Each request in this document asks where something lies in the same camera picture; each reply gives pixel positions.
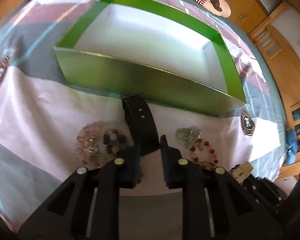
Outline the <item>wooden wardrobe cabinets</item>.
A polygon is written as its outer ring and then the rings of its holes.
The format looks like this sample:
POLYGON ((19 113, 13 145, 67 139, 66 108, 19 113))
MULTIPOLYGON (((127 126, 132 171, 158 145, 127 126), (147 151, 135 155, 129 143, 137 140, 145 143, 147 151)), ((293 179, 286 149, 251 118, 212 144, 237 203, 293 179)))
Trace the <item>wooden wardrobe cabinets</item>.
POLYGON ((300 58, 274 22, 291 7, 283 2, 268 16, 258 3, 251 0, 230 0, 231 7, 248 3, 248 17, 256 14, 249 30, 235 23, 239 16, 225 20, 238 42, 235 64, 243 78, 246 96, 245 109, 255 122, 254 134, 249 138, 260 157, 252 160, 253 174, 275 180, 280 172, 296 174, 300 165, 282 168, 286 154, 286 129, 294 129, 300 119, 293 112, 300 108, 300 58))

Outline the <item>blue cloth item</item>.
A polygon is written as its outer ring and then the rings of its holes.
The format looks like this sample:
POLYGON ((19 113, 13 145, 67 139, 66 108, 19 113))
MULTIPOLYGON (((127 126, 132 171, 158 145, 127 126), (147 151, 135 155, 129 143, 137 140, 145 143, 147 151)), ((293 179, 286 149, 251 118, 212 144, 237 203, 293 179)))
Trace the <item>blue cloth item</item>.
POLYGON ((298 141, 296 131, 293 129, 288 129, 286 131, 286 159, 285 165, 291 165, 296 161, 296 155, 298 150, 298 141))

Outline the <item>cream strap watch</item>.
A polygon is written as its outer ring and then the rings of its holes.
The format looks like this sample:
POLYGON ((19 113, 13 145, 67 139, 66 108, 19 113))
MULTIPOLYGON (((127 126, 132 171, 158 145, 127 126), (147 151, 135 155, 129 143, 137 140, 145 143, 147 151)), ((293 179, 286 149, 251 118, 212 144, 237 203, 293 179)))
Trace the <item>cream strap watch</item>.
POLYGON ((251 172, 253 170, 253 167, 251 166, 251 164, 246 161, 242 164, 236 165, 235 167, 233 167, 230 170, 230 174, 234 177, 234 179, 238 182, 238 183, 243 183, 244 180, 246 180, 251 172))

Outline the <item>black wrist watch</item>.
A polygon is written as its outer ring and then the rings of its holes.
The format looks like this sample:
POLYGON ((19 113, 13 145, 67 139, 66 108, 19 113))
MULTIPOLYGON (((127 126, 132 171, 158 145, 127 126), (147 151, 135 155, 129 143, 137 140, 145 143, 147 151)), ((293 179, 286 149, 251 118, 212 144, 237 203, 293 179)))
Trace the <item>black wrist watch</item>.
POLYGON ((147 102, 139 95, 122 99, 125 121, 140 155, 145 156, 160 149, 155 121, 147 102))

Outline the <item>green cardboard box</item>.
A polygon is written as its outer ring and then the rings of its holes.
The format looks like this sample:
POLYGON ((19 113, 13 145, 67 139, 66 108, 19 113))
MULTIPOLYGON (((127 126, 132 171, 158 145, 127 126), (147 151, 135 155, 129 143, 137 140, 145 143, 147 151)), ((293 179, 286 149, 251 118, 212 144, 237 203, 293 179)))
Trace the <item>green cardboard box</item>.
POLYGON ((55 46, 70 84, 220 116, 246 103, 221 33, 154 0, 99 0, 55 46))

